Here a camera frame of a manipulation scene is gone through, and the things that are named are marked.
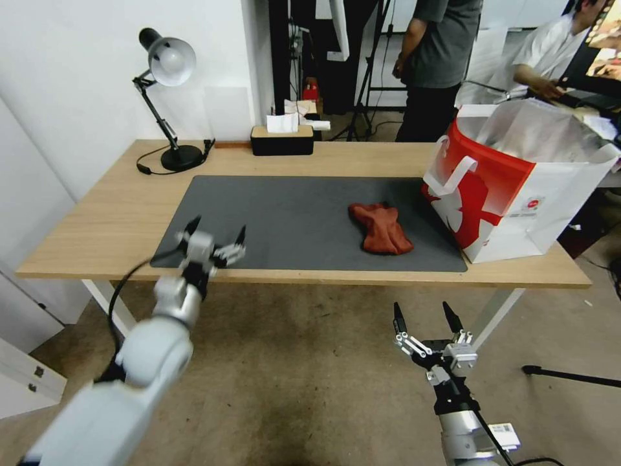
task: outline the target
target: white table leg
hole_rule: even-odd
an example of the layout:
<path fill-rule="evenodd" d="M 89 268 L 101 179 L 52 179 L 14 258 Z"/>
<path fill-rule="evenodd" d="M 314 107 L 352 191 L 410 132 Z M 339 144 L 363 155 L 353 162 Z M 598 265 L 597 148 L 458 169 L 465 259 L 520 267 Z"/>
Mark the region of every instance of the white table leg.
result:
<path fill-rule="evenodd" d="M 97 301 L 102 307 L 103 311 L 108 314 L 110 299 L 112 299 L 112 295 L 114 293 L 114 287 L 110 284 L 110 282 L 106 282 L 104 280 L 82 280 L 82 283 L 84 283 L 84 286 L 88 288 L 93 295 L 93 298 L 95 298 L 95 301 Z M 125 306 L 125 303 L 121 301 L 121 298 L 117 298 L 114 303 L 112 321 L 124 337 L 128 336 L 129 332 L 131 332 L 136 325 L 136 319 L 134 319 L 134 316 L 129 312 L 127 306 Z"/>
<path fill-rule="evenodd" d="M 500 321 L 509 314 L 509 311 L 524 291 L 524 288 L 499 288 L 494 293 L 483 308 L 481 314 L 477 317 L 474 325 L 469 329 L 474 335 L 472 347 L 475 351 L 479 351 L 481 345 L 485 343 L 485 340 L 487 340 L 493 330 L 500 324 Z"/>

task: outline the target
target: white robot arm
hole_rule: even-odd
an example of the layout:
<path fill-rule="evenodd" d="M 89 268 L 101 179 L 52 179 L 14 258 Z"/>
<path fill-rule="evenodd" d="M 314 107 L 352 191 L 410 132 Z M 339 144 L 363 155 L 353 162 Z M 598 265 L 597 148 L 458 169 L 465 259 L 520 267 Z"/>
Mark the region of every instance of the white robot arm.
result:
<path fill-rule="evenodd" d="M 445 302 L 444 314 L 453 331 L 451 340 L 419 341 L 408 335 L 399 304 L 395 303 L 395 344 L 412 361 L 423 367 L 435 391 L 433 409 L 442 427 L 442 452 L 447 466 L 511 465 L 507 451 L 519 447 L 511 424 L 487 425 L 479 403 L 470 396 L 466 377 L 477 363 L 470 345 L 472 334 L 465 332 L 459 317 Z"/>
<path fill-rule="evenodd" d="M 119 466 L 142 440 L 162 396 L 192 356 L 190 330 L 206 297 L 209 277 L 245 255 L 245 230 L 235 243 L 215 246 L 195 219 L 178 235 L 185 253 L 181 277 L 162 277 L 150 319 L 127 336 L 112 365 L 125 373 L 82 388 L 38 439 L 20 465 Z"/>

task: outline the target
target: lamp shade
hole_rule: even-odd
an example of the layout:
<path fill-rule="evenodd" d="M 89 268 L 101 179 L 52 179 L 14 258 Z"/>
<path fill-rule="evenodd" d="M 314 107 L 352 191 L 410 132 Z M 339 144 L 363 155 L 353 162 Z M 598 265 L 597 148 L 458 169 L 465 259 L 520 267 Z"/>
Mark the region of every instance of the lamp shade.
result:
<path fill-rule="evenodd" d="M 165 86 L 178 86 L 188 80 L 196 67 L 196 53 L 189 43 L 163 38 L 155 29 L 145 28 L 138 36 L 149 54 L 149 70 Z"/>

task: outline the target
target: wooden lid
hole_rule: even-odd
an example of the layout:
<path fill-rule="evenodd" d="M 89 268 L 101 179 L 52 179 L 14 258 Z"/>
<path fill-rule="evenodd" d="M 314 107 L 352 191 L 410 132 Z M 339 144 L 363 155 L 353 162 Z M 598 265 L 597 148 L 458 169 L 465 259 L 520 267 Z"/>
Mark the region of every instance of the wooden lid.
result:
<path fill-rule="evenodd" d="M 252 138 L 269 137 L 269 138 L 289 138 L 289 137 L 311 137 L 312 126 L 300 125 L 297 133 L 268 133 L 266 126 L 255 126 L 250 134 Z"/>

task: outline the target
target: man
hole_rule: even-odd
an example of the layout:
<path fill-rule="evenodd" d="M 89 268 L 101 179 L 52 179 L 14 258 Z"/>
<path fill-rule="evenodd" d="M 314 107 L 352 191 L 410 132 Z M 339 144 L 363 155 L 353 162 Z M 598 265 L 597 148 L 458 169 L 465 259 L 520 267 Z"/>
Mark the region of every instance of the man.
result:
<path fill-rule="evenodd" d="M 493 75 L 489 85 L 512 95 L 532 92 L 548 100 L 559 98 L 556 87 L 571 59 L 597 20 L 605 0 L 578 0 L 576 10 L 537 28 Z"/>
<path fill-rule="evenodd" d="M 435 142 L 454 115 L 479 28 L 481 0 L 419 0 L 393 69 L 408 87 L 397 142 Z"/>

